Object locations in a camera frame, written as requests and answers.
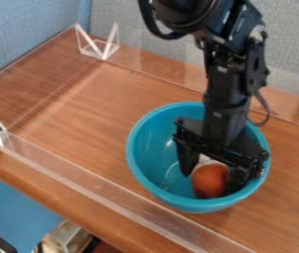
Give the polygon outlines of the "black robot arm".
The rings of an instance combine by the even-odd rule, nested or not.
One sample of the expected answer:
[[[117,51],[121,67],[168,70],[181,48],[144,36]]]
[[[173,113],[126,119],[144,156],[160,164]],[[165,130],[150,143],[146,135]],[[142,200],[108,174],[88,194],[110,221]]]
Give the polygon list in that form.
[[[201,155],[229,167],[225,192],[239,191],[263,173],[268,152],[247,126],[249,101],[260,100],[268,69],[267,32],[249,0],[137,0],[149,32],[163,40],[193,37],[208,79],[200,120],[175,120],[180,172],[188,176]]]

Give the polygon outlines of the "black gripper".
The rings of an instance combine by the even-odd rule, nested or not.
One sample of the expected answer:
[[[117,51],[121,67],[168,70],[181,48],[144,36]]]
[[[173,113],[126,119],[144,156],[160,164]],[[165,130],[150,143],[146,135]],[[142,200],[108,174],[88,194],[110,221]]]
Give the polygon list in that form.
[[[245,107],[215,109],[204,106],[199,120],[179,117],[173,123],[172,140],[184,177],[191,174],[200,155],[231,168],[227,183],[229,194],[239,191],[249,180],[261,176],[268,151],[252,139],[252,122]]]

